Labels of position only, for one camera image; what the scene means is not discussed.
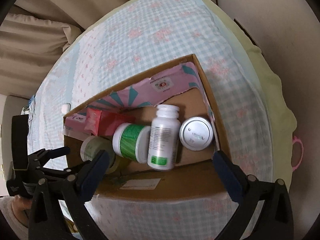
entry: pink handle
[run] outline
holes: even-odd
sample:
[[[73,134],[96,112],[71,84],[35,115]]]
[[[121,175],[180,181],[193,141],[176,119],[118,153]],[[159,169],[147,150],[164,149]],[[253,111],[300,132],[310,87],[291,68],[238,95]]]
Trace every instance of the pink handle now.
[[[299,166],[301,164],[301,161],[302,161],[302,157],[303,157],[303,143],[297,136],[294,136],[292,138],[292,145],[294,145],[295,143],[299,143],[300,144],[301,157],[300,157],[300,160],[299,160],[298,164],[296,166],[292,167],[292,171],[295,171],[297,168],[299,168]]]

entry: white supplement bottle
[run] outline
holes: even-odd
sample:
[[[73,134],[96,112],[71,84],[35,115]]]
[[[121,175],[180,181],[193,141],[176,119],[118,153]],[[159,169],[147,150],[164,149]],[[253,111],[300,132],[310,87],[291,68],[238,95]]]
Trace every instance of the white supplement bottle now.
[[[152,120],[148,165],[156,170],[172,170],[175,166],[180,130],[179,107],[158,105]]]

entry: silver tin lid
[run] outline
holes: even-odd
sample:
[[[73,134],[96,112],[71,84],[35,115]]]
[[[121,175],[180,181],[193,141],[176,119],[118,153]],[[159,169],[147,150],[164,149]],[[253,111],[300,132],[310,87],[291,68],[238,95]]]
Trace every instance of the silver tin lid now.
[[[189,118],[180,127],[180,141],[189,150],[201,151],[210,145],[212,139],[212,126],[202,117]]]

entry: bed sheet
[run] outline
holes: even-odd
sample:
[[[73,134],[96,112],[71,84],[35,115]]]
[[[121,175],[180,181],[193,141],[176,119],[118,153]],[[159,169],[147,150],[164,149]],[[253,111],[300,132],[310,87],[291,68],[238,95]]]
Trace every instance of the bed sheet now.
[[[271,181],[272,143],[263,100],[216,22],[217,16],[202,0],[137,0],[102,19],[76,40],[41,84],[30,115],[29,152],[63,146],[62,104],[74,108],[132,75],[195,53],[217,100],[234,163]],[[63,169],[66,160],[59,158],[47,167]],[[179,203],[99,197],[86,206],[113,239],[214,238],[236,208],[226,194]],[[136,220],[145,223],[118,232],[121,224],[134,225]]]

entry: bottle label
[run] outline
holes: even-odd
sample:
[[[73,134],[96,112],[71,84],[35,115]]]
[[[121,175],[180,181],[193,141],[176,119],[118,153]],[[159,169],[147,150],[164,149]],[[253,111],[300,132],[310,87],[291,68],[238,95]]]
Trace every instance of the bottle label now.
[[[172,129],[165,127],[151,127],[149,148],[158,151],[170,150]]]
[[[137,161],[137,138],[144,127],[144,125],[130,124],[124,129],[120,139],[120,152],[124,158]]]
[[[160,165],[160,166],[166,166],[167,165],[167,158],[152,156],[151,163],[156,164],[156,165]]]
[[[173,82],[171,78],[165,76],[160,79],[157,79],[153,82],[151,82],[152,87],[154,88],[155,91],[157,92],[163,92],[167,91],[168,89],[173,87]]]

